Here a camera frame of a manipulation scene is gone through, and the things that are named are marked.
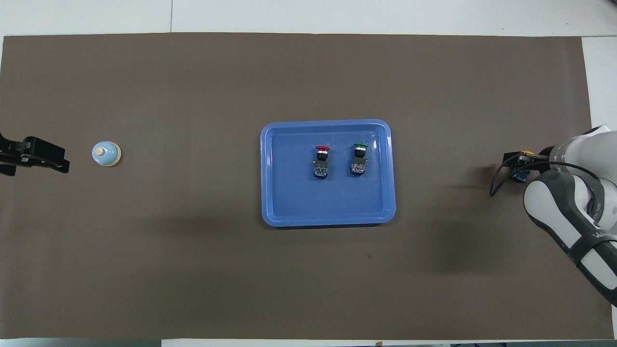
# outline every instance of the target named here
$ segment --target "black cable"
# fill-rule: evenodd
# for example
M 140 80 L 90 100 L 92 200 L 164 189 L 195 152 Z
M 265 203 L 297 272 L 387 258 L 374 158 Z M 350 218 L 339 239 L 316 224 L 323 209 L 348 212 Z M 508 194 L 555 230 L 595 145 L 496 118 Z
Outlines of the black cable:
M 508 159 L 506 159 L 503 163 L 501 163 L 501 165 L 499 165 L 499 168 L 497 169 L 497 171 L 495 172 L 495 176 L 493 177 L 493 181 L 491 182 L 491 188 L 489 190 L 489 196 L 494 196 L 495 194 L 497 194 L 497 191 L 499 190 L 499 188 L 501 188 L 501 186 L 507 182 L 507 180 L 510 177 L 514 177 L 514 175 L 516 175 L 518 172 L 528 169 L 530 167 L 534 167 L 534 166 L 540 166 L 540 165 L 562 165 L 562 166 L 568 166 L 568 167 L 572 167 L 574 169 L 578 169 L 580 171 L 583 171 L 584 173 L 590 175 L 591 177 L 593 177 L 594 179 L 598 180 L 598 182 L 600 181 L 600 179 L 598 178 L 598 176 L 596 176 L 593 172 L 585 169 L 584 167 L 575 165 L 575 164 L 570 164 L 567 162 L 560 162 L 560 161 L 540 161 L 540 162 L 532 162 L 529 164 L 525 164 L 521 167 L 516 168 L 515 170 L 512 170 L 512 172 L 506 176 L 501 182 L 499 182 L 499 184 L 497 185 L 497 187 L 495 188 L 495 182 L 497 181 L 497 176 L 499 175 L 499 172 L 501 171 L 501 169 L 504 167 L 504 165 L 508 162 L 510 162 L 512 159 L 519 157 L 520 154 L 516 154 L 512 157 L 509 157 Z

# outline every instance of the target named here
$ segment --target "tray rim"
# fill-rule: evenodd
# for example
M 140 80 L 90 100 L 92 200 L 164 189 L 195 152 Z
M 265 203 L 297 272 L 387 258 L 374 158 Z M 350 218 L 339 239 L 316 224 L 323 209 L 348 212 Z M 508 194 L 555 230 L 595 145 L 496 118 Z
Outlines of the tray rim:
M 379 217 L 366 217 L 364 219 L 358 219 L 353 217 L 350 219 L 345 218 L 324 218 L 324 219 L 296 219 L 292 224 L 285 220 L 276 220 L 270 217 L 268 213 L 268 207 L 272 204 L 272 199 L 268 198 L 268 173 L 271 173 L 271 169 L 268 169 L 268 157 L 266 150 L 268 148 L 268 133 L 278 128 L 304 128 L 304 127 L 331 127 L 331 126 L 346 126 L 346 125 L 377 125 L 383 127 L 386 132 L 386 162 L 387 162 L 387 185 L 389 194 L 389 211 L 384 216 Z M 383 224 L 389 222 L 394 218 L 396 214 L 396 196 L 394 191 L 394 163 L 392 155 L 392 130 L 390 126 L 381 119 L 348 119 L 348 120 L 309 120 L 299 122 L 273 122 L 263 127 L 260 134 L 260 160 L 261 160 L 261 189 L 262 189 L 262 218 L 272 227 L 316 227 L 322 225 L 362 225 L 362 224 Z

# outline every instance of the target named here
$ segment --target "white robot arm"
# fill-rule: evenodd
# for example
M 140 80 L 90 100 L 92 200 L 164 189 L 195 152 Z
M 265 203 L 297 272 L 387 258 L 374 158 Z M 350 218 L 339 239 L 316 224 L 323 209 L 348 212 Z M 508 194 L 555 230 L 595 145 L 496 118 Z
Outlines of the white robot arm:
M 525 190 L 525 210 L 617 306 L 617 132 L 605 125 L 592 129 L 553 147 L 546 160 L 596 177 L 564 165 L 546 167 Z

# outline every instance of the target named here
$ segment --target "brown table surface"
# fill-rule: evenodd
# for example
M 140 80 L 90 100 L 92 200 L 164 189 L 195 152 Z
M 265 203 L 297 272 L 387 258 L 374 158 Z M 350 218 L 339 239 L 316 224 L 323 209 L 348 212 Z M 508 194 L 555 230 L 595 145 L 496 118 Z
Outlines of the brown table surface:
M 263 126 L 364 118 L 392 128 L 394 219 L 265 224 Z M 524 185 L 487 195 L 504 152 L 588 128 L 580 38 L 7 37 L 0 132 L 71 167 L 0 177 L 0 337 L 612 338 Z

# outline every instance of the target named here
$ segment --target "blue plastic tray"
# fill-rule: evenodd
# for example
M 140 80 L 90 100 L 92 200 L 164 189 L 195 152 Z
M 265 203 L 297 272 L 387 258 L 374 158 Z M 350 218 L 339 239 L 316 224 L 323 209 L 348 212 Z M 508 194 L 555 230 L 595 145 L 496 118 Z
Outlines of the blue plastic tray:
M 349 172 L 364 142 L 366 173 Z M 328 177 L 313 176 L 315 146 L 329 146 Z M 285 122 L 261 134 L 262 215 L 273 227 L 385 223 L 394 217 L 392 134 L 379 119 Z

